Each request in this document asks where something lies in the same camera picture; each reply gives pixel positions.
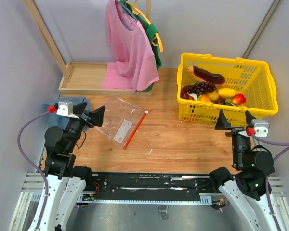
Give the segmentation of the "clear zip top bag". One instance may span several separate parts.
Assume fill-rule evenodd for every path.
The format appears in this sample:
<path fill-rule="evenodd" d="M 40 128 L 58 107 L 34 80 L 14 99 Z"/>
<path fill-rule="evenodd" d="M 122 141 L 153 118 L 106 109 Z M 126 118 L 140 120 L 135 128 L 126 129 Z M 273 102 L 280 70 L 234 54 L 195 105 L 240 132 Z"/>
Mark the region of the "clear zip top bag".
<path fill-rule="evenodd" d="M 104 106 L 103 124 L 95 129 L 126 149 L 148 111 L 116 96 L 109 96 Z"/>

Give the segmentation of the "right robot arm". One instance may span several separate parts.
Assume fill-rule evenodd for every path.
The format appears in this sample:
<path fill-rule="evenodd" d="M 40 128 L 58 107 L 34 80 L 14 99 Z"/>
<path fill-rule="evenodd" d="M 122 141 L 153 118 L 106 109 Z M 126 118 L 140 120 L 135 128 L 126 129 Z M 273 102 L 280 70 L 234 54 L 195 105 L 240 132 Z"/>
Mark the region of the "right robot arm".
<path fill-rule="evenodd" d="M 269 124 L 245 112 L 244 127 L 234 127 L 227 121 L 223 110 L 219 111 L 215 130 L 225 130 L 232 139 L 232 167 L 238 171 L 231 175 L 225 167 L 209 174 L 209 188 L 221 192 L 245 222 L 250 231 L 284 231 L 282 217 L 274 212 L 272 189 L 268 177 L 274 173 L 272 154 L 263 146 L 251 146 L 251 138 L 265 138 Z"/>

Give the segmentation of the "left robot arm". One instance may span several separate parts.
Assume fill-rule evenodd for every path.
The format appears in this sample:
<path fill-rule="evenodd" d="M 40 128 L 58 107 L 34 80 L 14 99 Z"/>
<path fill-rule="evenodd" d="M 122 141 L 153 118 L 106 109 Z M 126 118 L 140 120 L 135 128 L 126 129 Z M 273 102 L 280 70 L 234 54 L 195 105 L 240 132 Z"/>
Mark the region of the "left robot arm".
<path fill-rule="evenodd" d="M 47 158 L 41 171 L 44 180 L 42 193 L 31 231 L 64 231 L 70 214 L 83 190 L 93 186 L 92 171 L 86 166 L 75 166 L 72 154 L 85 127 L 101 127 L 105 106 L 87 111 L 86 102 L 73 105 L 59 101 L 48 107 L 49 113 L 66 117 L 65 128 L 52 126 L 45 132 Z"/>

